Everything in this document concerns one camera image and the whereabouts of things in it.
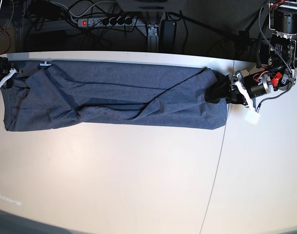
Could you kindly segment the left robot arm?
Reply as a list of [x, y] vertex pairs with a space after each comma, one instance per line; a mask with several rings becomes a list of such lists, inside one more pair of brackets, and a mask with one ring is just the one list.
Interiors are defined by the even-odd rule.
[[[249, 36], [250, 27], [239, 33], [236, 49], [255, 51], [257, 71], [249, 75], [237, 71], [220, 78], [205, 94], [205, 100], [248, 106], [271, 91], [289, 91], [297, 77], [297, 0], [266, 0], [249, 26], [258, 24], [258, 37]], [[246, 98], [241, 92], [248, 93]]]

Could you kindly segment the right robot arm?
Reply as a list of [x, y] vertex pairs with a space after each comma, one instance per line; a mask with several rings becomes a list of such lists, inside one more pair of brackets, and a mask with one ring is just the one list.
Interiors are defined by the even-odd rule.
[[16, 29], [14, 25], [15, 2], [0, 0], [0, 83], [10, 73], [6, 54], [15, 50]]

